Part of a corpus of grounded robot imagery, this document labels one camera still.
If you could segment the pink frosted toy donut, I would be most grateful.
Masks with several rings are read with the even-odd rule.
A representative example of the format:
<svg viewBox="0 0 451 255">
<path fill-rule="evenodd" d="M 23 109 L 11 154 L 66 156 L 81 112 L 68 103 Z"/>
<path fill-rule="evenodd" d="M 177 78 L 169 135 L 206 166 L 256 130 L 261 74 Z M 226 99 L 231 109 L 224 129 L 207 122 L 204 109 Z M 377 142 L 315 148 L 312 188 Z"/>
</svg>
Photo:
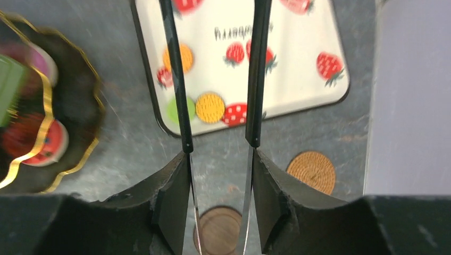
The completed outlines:
<svg viewBox="0 0 451 255">
<path fill-rule="evenodd" d="M 38 45 L 1 44 L 1 55 L 9 56 L 21 63 L 30 61 L 39 72 L 47 76 L 52 87 L 56 86 L 59 76 L 57 65 L 53 58 Z"/>
</svg>

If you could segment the red strawberry toy tart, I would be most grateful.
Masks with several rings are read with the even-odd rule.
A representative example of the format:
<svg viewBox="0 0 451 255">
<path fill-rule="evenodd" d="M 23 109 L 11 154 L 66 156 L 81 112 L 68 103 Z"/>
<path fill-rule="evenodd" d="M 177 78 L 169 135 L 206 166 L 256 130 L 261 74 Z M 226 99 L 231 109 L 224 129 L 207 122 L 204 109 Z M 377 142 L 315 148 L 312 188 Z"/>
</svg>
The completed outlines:
<svg viewBox="0 0 451 255">
<path fill-rule="evenodd" d="M 12 158 L 28 153 L 36 142 L 36 137 L 44 119 L 43 114 L 33 113 L 21 116 L 2 133 L 2 148 Z M 69 135 L 65 126 L 54 120 L 44 139 L 41 151 L 23 163 L 43 167 L 56 163 L 65 153 L 69 144 Z"/>
</svg>

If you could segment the orange toy macaron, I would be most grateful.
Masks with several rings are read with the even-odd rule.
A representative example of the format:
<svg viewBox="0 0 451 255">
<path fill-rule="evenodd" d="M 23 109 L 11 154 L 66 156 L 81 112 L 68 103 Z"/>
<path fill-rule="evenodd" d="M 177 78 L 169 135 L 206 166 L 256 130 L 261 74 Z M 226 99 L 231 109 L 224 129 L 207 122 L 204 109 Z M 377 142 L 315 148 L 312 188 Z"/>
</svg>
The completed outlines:
<svg viewBox="0 0 451 255">
<path fill-rule="evenodd" d="M 203 93 L 195 102 L 197 117 L 207 124 L 219 122 L 224 115 L 225 108 L 224 100 L 213 92 Z"/>
<path fill-rule="evenodd" d="M 187 74 L 194 65 L 193 52 L 188 45 L 180 44 L 180 54 L 181 54 L 183 73 Z M 168 48 L 166 48 L 163 53 L 163 64 L 168 71 L 172 71 Z"/>
</svg>

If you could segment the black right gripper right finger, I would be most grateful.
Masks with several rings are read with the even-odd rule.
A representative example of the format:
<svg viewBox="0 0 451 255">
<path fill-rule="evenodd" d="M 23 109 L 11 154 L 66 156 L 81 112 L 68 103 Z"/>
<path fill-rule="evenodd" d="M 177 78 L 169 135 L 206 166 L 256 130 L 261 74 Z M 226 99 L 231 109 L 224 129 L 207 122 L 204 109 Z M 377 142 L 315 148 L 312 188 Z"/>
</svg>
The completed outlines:
<svg viewBox="0 0 451 255">
<path fill-rule="evenodd" d="M 366 195 L 347 202 L 288 175 L 259 150 L 271 1 L 256 1 L 248 79 L 244 254 L 255 205 L 263 254 L 450 254 L 450 196 Z"/>
</svg>

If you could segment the green toy cake roll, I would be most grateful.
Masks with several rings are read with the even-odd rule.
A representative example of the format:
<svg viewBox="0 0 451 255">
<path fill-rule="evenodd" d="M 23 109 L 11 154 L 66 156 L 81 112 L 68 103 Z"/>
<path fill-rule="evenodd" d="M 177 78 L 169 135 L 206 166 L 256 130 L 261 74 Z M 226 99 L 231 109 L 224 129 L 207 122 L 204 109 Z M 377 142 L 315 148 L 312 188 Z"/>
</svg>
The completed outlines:
<svg viewBox="0 0 451 255">
<path fill-rule="evenodd" d="M 19 91 L 27 77 L 28 68 L 15 59 L 1 55 L 1 127 L 18 117 Z"/>
</svg>

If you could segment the three-tier black gold cake stand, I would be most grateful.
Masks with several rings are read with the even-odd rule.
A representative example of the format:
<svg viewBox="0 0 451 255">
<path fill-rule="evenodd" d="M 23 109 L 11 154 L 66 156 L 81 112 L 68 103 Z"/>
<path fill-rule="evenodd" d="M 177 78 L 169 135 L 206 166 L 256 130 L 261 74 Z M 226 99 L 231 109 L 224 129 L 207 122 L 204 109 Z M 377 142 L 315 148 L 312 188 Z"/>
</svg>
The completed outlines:
<svg viewBox="0 0 451 255">
<path fill-rule="evenodd" d="M 35 27 L 19 16 L 1 13 L 1 44 L 38 45 L 55 61 L 59 76 L 52 87 L 47 76 L 30 61 L 19 91 L 18 117 L 1 127 L 1 193 L 47 193 L 54 191 L 62 178 L 79 171 L 97 146 L 105 108 L 99 98 L 101 80 L 83 50 L 58 30 Z M 41 122 L 33 148 L 12 158 L 2 148 L 2 133 L 27 114 L 40 113 Z M 56 163 L 36 167 L 23 162 L 38 154 L 54 120 L 61 122 L 69 135 L 68 147 Z"/>
</svg>

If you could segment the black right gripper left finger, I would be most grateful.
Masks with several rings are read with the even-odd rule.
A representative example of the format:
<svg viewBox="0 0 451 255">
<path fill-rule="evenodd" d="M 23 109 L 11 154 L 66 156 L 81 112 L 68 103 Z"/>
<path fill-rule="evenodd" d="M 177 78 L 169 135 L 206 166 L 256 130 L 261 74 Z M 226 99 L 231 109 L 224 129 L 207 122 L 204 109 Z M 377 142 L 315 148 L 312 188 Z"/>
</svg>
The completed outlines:
<svg viewBox="0 0 451 255">
<path fill-rule="evenodd" d="M 192 150 L 105 201 L 1 193 L 1 254 L 182 254 Z"/>
</svg>

